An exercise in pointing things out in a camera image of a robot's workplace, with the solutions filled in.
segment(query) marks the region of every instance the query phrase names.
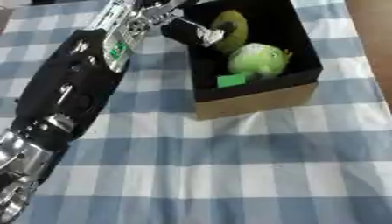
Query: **silver metal part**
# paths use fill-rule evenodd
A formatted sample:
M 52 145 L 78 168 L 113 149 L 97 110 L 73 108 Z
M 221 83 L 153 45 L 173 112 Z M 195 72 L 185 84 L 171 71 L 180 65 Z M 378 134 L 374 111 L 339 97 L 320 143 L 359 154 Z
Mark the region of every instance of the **silver metal part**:
M 87 30 L 103 29 L 107 32 L 103 54 L 108 67 L 114 72 L 119 73 L 125 68 L 133 49 L 146 32 L 176 18 L 172 12 L 187 0 L 167 4 L 157 1 L 149 8 L 141 8 L 141 1 L 111 0 L 87 27 Z
M 67 133 L 71 133 L 75 125 L 73 120 L 63 114 L 50 115 L 46 120 Z
M 0 223 L 9 223 L 28 205 L 53 153 L 10 130 L 0 136 L 0 144 L 0 177 L 11 180 L 0 192 Z
M 73 86 L 71 86 L 69 84 L 63 85 L 59 90 L 62 93 L 62 95 L 59 98 L 59 100 L 57 101 L 57 104 L 60 105 L 68 97 L 68 95 L 71 93 L 72 89 L 73 89 Z

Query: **blue and white checkered cloth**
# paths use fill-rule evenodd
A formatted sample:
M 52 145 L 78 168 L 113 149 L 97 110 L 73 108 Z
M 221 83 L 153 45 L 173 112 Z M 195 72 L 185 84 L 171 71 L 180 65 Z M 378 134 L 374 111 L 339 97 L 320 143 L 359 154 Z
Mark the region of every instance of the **blue and white checkered cloth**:
M 104 4 L 14 11 L 1 129 L 39 65 Z M 16 223 L 392 223 L 391 116 L 344 0 L 294 4 L 325 68 L 306 105 L 198 122 L 186 47 L 153 32 Z

